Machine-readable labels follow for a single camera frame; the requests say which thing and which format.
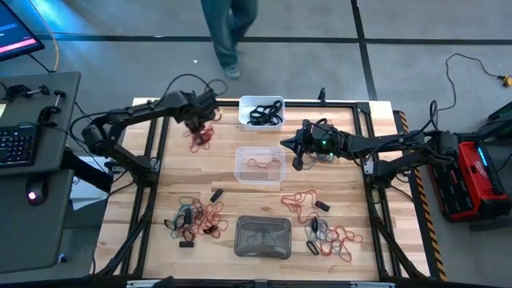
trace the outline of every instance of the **person's leg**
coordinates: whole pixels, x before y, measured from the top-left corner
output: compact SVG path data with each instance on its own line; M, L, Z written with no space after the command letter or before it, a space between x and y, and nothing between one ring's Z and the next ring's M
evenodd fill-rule
M231 36L235 44L246 34L258 15L258 0L233 0Z
M230 33L232 0L201 0L202 11L214 43L215 53L224 69L236 67L238 58Z

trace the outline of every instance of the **wooden tabletop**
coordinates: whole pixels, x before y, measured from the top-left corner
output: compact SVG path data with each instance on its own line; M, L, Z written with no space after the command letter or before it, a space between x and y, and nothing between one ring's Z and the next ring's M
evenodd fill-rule
M136 98L134 105L149 98ZM389 102L370 102L376 135L396 134ZM158 186L156 207L146 254L144 278L220 278L282 280L377 280L374 247L361 168L345 159L333 164L317 163L311 170L296 171L291 166L293 153L286 152L286 178L278 187L243 185L234 176L235 151L240 146L276 147L279 141L294 136L303 119L327 118L339 130L355 133L352 112L343 108L286 108L286 122L280 132L249 132L238 123L238 108L223 107L222 119L214 122L214 136L208 150L192 154L186 128L171 120L166 152ZM149 122L129 126L123 146L134 154L143 154ZM400 152L381 153L382 159L394 159ZM113 189L131 181L125 176ZM407 184L394 181L396 187L410 193ZM179 248L172 239L164 219L173 219L182 196L199 198L206 203L217 188L224 194L221 212L229 227L220 238L199 235L194 248ZM347 243L352 261L345 262L336 254L313 256L306 247L304 225L280 203L281 196L314 189L319 200L330 205L329 212L320 211L330 226L343 225L363 236L362 243ZM103 268L126 238L134 202L135 187L113 195L108 203L95 251L97 270ZM429 274L425 251L416 219L414 204L396 190L387 191L394 235L410 260L424 274ZM287 260L239 257L234 253L236 220L241 215L288 218L292 222L292 254ZM382 240L386 267L392 273L389 250ZM134 245L132 271L138 252Z

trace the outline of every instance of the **gray floor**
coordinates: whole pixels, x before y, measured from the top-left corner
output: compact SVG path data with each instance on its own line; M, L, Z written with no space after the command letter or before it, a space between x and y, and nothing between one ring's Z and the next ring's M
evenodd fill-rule
M70 34L207 36L198 0L33 0L57 32ZM355 37L350 0L260 0L260 15L248 33L266 37ZM511 39L508 0L359 0L368 38ZM45 27L25 0L13 9L37 33ZM54 62L52 42L34 55L48 66ZM206 79L223 78L210 43L200 42L60 42L61 71L78 70L82 84L78 102L87 112L129 105L134 97L159 97L166 84L181 73ZM430 100L439 107L452 103L445 60L460 52L478 57L489 71L512 73L510 46L368 45L379 100L403 110L411 128L428 118ZM316 98L321 87L328 99L367 100L357 44L242 43L242 77L228 81L227 97L282 95ZM0 63L1 75L44 71L29 58ZM452 58L450 75L457 92L455 108L441 112L442 129L475 130L492 111L508 103L512 90L485 75L477 63ZM183 79L176 89L200 90ZM496 153L500 165L509 151ZM502 172L507 177L508 170ZM427 184L428 174L423 173ZM431 187L430 210L442 249L448 279L512 286L512 229L470 232L467 224L442 218ZM48 270L0 275L0 282L85 275L98 236L101 204L71 215L62 244L69 261Z

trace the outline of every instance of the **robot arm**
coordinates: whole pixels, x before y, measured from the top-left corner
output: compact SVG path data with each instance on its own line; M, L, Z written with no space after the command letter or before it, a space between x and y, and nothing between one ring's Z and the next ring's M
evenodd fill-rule
M91 153L110 157L127 169L135 183L148 186L154 180L150 159L136 156L118 144L124 129L136 123L171 116L176 122L185 122L192 134L201 132L205 123L215 118L218 108L216 93L208 89L203 94L174 91L156 102L114 109L95 118L83 131L82 136Z
M327 154L348 160L366 159L377 152L411 150L412 153L393 161L363 161L365 174L371 177L370 183L379 188L389 188L396 174L425 164L445 165L458 158L458 139L449 131L411 131L379 137L367 138L339 131L327 124L326 119L316 123L302 122L295 137L281 141L297 156L293 167L301 170L304 153Z

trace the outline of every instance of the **keyboard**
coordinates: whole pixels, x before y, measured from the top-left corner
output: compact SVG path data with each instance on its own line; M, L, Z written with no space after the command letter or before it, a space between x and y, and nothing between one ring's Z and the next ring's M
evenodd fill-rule
M0 127L0 169L33 165L40 129L31 123Z

